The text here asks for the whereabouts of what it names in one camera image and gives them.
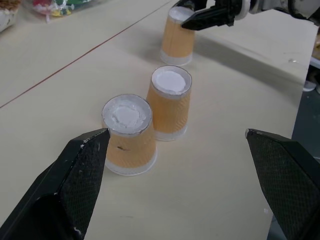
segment cup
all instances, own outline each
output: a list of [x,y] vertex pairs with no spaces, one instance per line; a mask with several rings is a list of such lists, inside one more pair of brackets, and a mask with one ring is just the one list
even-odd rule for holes
[[181,67],[162,66],[153,72],[146,100],[157,140],[172,141],[186,132],[191,85],[191,75]]
[[108,169],[135,176],[154,165],[157,148],[152,111],[144,99],[133,94],[112,98],[103,107],[102,125],[110,131],[105,159]]
[[169,10],[160,51],[160,58],[166,64],[182,66],[191,62],[195,31],[182,28],[181,24],[194,13],[183,6]]

